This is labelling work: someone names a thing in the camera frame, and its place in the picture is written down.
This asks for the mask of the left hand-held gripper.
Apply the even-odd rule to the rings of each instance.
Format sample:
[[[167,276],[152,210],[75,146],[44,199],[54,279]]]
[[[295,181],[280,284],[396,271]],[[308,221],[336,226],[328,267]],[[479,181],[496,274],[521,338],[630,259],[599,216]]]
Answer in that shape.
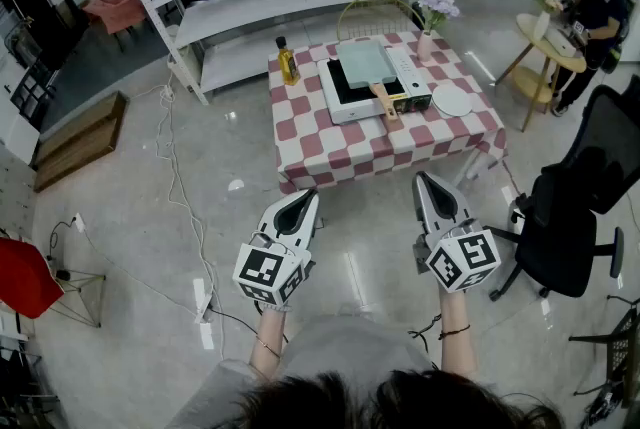
[[[307,248],[315,235],[318,209],[318,191],[306,189],[264,211],[259,231],[240,247],[232,276],[246,298],[263,308],[290,309],[294,292],[315,266]]]

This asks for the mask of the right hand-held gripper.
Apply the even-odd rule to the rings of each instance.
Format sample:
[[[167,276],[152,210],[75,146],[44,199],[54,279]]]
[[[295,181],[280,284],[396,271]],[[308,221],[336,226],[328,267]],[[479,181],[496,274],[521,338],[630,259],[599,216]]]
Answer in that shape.
[[[422,171],[412,181],[412,195],[416,218],[427,234],[413,245],[419,274],[432,273],[445,292],[454,293],[481,284],[496,271],[501,258],[494,237],[473,219],[454,185]],[[447,232],[438,236],[439,231]]]

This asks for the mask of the white round plate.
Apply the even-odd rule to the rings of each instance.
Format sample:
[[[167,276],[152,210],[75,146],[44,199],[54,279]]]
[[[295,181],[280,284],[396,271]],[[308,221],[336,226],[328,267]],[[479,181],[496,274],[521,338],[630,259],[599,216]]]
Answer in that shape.
[[[452,117],[463,117],[472,110],[469,94],[452,83],[440,84],[434,88],[432,103],[440,112]]]

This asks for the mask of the red chair gold legs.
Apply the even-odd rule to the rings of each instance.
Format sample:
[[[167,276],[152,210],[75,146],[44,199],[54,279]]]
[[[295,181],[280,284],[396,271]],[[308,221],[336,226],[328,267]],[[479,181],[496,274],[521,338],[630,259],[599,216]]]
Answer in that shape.
[[[0,237],[0,301],[35,320],[52,311],[100,328],[104,274],[51,268],[32,244]]]

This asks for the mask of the white vase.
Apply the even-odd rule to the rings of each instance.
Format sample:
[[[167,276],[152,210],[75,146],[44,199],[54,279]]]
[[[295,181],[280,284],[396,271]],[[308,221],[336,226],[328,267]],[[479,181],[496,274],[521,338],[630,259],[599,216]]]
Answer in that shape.
[[[551,16],[547,11],[542,11],[537,17],[532,30],[532,37],[535,41],[539,42],[544,38],[550,18]]]

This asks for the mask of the round wooden table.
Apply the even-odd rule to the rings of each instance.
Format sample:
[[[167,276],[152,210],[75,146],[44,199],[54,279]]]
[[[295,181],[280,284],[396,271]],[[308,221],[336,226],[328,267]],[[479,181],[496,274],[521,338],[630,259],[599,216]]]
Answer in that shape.
[[[586,59],[581,53],[575,52],[572,57],[563,56],[544,35],[536,36],[535,29],[541,17],[542,14],[534,16],[528,13],[516,16],[517,27],[527,40],[527,46],[493,83],[497,87],[507,77],[511,77],[515,88],[529,101],[528,111],[521,126],[522,132],[526,131],[537,108],[542,108],[544,113],[550,109],[560,68],[572,74],[586,70]],[[544,57],[540,72],[521,65],[533,49],[537,49]]]

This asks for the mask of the wooden step box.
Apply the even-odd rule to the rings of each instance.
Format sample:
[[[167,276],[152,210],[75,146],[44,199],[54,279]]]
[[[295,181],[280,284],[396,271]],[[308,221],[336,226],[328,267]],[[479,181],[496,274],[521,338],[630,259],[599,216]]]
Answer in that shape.
[[[128,99],[117,91],[60,128],[37,149],[34,191],[40,193],[113,152]]]

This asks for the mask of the pink chair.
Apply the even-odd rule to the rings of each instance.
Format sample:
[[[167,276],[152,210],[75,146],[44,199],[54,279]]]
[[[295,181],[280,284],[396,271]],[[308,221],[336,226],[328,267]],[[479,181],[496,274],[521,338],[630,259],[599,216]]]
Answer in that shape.
[[[120,51],[124,48],[118,33],[131,33],[133,27],[147,17],[141,0],[87,0],[82,9],[102,21],[107,33],[115,38]]]

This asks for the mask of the black metal cart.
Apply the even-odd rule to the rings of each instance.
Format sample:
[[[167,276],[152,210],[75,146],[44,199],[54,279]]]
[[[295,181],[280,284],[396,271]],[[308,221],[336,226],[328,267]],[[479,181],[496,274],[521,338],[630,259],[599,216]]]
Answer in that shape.
[[[37,374],[42,357],[27,350],[20,315],[0,307],[0,429],[58,429],[51,417],[59,405]]]

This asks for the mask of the white portable stove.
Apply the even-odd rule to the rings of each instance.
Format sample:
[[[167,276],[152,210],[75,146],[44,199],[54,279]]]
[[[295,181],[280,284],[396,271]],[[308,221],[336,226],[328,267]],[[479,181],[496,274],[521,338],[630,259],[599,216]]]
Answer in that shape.
[[[397,113],[426,110],[432,98],[413,58],[404,48],[386,47],[386,58],[395,71],[395,78],[384,86]],[[318,63],[322,90],[331,121],[342,125],[384,114],[379,98],[369,87],[351,89],[338,59],[324,59]]]

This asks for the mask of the person's grey shirt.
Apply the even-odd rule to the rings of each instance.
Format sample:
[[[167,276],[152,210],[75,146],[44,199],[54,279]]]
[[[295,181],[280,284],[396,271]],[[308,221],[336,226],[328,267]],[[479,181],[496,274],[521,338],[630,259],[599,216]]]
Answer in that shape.
[[[429,371],[431,359],[409,335],[356,315],[322,316],[305,325],[286,345],[277,380],[310,380],[336,373],[358,399],[365,399],[395,370]],[[228,429],[241,413],[244,396],[266,382],[250,364],[221,361],[178,411],[166,429]]]

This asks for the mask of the white table leg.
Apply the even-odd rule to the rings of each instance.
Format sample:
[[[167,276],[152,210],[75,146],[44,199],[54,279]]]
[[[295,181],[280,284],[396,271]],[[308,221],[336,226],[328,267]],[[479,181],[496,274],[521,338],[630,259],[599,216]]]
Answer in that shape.
[[[492,155],[475,148],[459,168],[453,184],[458,186],[463,181],[474,180],[487,172],[495,163],[496,160]]]

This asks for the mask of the purple artificial flowers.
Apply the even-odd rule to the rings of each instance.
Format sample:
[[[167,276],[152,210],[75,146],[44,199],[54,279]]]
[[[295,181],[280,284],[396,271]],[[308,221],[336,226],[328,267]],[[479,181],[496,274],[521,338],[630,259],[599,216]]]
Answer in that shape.
[[[418,0],[417,3],[424,16],[425,35],[430,35],[440,24],[460,15],[455,0]]]

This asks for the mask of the person's left forearm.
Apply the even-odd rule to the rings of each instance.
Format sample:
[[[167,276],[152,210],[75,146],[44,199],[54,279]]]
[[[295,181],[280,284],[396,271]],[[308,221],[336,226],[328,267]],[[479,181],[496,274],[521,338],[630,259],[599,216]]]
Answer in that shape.
[[[261,382],[272,379],[281,361],[285,344],[284,330],[287,312],[265,308],[249,359]]]

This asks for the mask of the yellow oil bottle black cap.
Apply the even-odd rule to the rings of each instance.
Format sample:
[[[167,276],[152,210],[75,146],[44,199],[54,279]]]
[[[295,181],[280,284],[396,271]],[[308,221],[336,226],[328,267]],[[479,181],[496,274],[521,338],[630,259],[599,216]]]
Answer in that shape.
[[[295,62],[293,51],[287,47],[287,42],[284,36],[277,37],[275,42],[279,49],[277,60],[284,84],[289,86],[295,85],[300,79],[300,74]]]

